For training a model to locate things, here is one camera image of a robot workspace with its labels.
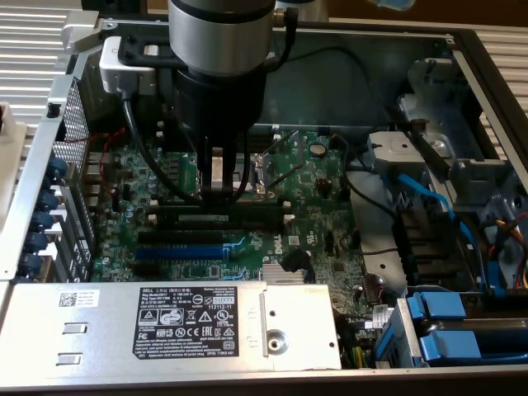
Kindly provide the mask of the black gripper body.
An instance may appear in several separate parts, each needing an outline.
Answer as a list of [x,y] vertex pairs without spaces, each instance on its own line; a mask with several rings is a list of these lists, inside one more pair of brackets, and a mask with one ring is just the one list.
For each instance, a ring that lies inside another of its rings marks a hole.
[[200,134],[231,136],[246,131],[262,113],[262,68],[232,77],[174,70],[172,83],[177,119]]

